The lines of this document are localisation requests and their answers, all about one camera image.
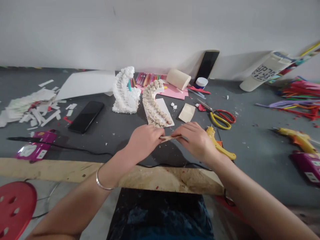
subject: wooden board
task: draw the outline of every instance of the wooden board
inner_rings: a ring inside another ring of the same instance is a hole
[[[80,183],[102,163],[42,160],[30,164],[15,158],[0,158],[0,176]],[[181,193],[223,195],[223,185],[211,171],[195,168],[135,166],[119,187]]]

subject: red plastic stool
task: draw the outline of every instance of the red plastic stool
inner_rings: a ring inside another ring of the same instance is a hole
[[[17,240],[29,224],[37,204],[37,192],[27,182],[0,187],[0,240]]]

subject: bracelet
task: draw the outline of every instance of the bracelet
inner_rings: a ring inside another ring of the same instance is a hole
[[[104,187],[104,186],[101,185],[101,183],[100,183],[100,181],[99,181],[99,179],[98,179],[98,172],[99,172],[99,170],[100,170],[101,167],[99,167],[99,169],[98,169],[97,172],[96,172],[96,181],[97,181],[98,186],[101,187],[103,190],[112,190],[112,189],[114,189],[114,188],[106,188],[106,187]]]

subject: black phone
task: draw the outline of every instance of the black phone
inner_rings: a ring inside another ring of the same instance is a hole
[[[104,104],[102,102],[90,101],[71,123],[68,129],[78,133],[85,133],[103,107]]]
[[[201,64],[199,66],[198,72],[196,74],[196,77],[194,79],[194,82],[199,77],[204,77],[206,79],[209,79],[209,75],[211,73],[211,70],[214,67],[214,64],[219,56],[220,51],[218,50],[208,50],[205,51]]]

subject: cardboard tube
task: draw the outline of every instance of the cardboard tube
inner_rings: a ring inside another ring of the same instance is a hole
[[[177,69],[171,69],[167,75],[167,82],[181,90],[184,90],[187,87],[190,80],[191,76],[180,72]]]

